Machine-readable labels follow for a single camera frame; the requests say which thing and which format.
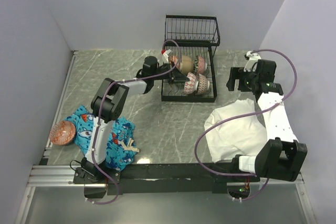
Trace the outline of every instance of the white wall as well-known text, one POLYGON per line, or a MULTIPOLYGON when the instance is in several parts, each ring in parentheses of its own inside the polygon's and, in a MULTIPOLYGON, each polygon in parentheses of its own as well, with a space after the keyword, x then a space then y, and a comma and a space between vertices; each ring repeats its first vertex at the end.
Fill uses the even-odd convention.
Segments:
POLYGON ((71 49, 160 48, 165 14, 217 16, 221 48, 258 48, 284 0, 46 0, 71 49))
POLYGON ((0 0, 0 6, 0 222, 13 223, 71 57, 43 0, 0 0))
MULTIPOLYGON (((320 224, 336 223, 335 17, 336 0, 285 0, 261 45, 288 54, 298 70, 286 107, 299 141, 308 146, 302 171, 320 224)), ((278 62, 276 79, 288 92, 291 70, 278 62)))

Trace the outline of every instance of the blue fabric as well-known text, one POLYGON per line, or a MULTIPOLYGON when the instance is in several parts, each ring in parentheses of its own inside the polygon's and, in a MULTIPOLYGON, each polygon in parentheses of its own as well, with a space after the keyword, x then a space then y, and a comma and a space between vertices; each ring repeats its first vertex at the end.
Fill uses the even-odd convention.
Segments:
MULTIPOLYGON (((93 130, 93 115, 81 105, 71 116, 65 118, 65 120, 75 125, 75 144, 79 146, 85 155, 90 146, 93 130)), ((124 117, 114 122, 106 146, 106 167, 123 170, 127 165, 133 162, 134 155, 137 152, 124 150, 121 146, 121 142, 123 141, 126 146, 128 145, 130 138, 133 138, 134 128, 135 125, 124 117)))

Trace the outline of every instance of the patterned bowl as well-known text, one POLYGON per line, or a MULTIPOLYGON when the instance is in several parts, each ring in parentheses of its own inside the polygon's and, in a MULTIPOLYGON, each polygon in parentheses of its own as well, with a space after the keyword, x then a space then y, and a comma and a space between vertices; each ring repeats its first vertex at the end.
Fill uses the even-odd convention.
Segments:
POLYGON ((187 77, 189 78, 190 81, 186 81, 184 83, 184 93, 192 94, 197 90, 198 81, 196 79, 196 75, 194 75, 191 72, 188 73, 187 77))
POLYGON ((196 94, 204 94, 206 91, 209 90, 209 88, 210 88, 210 82, 202 74, 198 74, 196 76, 196 78, 198 80, 198 89, 197 89, 196 94))
POLYGON ((193 68, 194 74, 204 73, 206 71, 207 67, 208 67, 208 65, 205 62, 205 59, 203 57, 201 57, 201 56, 195 57, 194 68, 193 68))
POLYGON ((53 144, 66 145, 74 139, 75 135, 76 127, 73 123, 60 121, 51 128, 49 138, 53 144))

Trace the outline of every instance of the ceramic bowl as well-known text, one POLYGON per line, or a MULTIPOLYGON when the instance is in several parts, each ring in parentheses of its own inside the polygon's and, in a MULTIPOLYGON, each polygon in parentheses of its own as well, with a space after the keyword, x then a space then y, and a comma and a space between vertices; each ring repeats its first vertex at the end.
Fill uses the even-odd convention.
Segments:
MULTIPOLYGON (((173 56, 172 60, 173 60, 174 64, 176 64, 177 63, 177 56, 173 56)), ((189 72, 193 71, 194 62, 189 56, 182 55, 182 62, 179 62, 177 64, 177 68, 179 69, 179 71, 182 74, 187 75, 189 72)))
POLYGON ((209 88, 210 88, 210 82, 202 74, 198 74, 196 76, 196 78, 198 80, 198 89, 197 89, 196 94, 204 94, 206 91, 209 90, 209 88))
POLYGON ((74 139, 75 135, 76 127, 73 123, 60 121, 51 128, 49 138, 53 144, 66 145, 74 139))
POLYGON ((196 75, 191 72, 188 73, 187 77, 189 78, 189 81, 186 81, 184 83, 184 93, 192 94, 197 90, 198 80, 196 78, 196 75))
POLYGON ((204 73, 207 67, 208 65, 203 57, 198 56, 195 58, 193 68, 194 74, 204 73))

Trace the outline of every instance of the floor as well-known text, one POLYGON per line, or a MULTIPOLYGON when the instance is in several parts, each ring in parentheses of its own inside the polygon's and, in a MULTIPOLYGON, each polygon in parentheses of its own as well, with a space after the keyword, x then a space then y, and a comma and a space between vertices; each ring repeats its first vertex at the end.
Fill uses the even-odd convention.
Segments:
MULTIPOLYGON (((194 143, 204 131, 204 122, 210 113, 215 108, 233 103, 237 99, 253 99, 251 93, 229 92, 225 86, 230 67, 245 65, 245 53, 244 50, 216 51, 214 67, 218 96, 214 103, 162 102, 161 81, 156 81, 148 94, 128 97, 122 116, 135 124, 134 139, 140 153, 136 154, 134 162, 196 162, 193 153, 194 143)), ((159 50, 79 51, 72 68, 59 120, 71 115, 81 104, 91 111, 91 100, 104 78, 114 80, 134 78, 137 71, 142 68, 144 58, 149 55, 158 59, 162 57, 159 50)), ((211 161, 206 139, 201 141, 198 154, 202 161, 211 161)), ((69 165, 71 160, 80 161, 82 158, 83 154, 75 144, 53 145, 48 165, 69 165)))

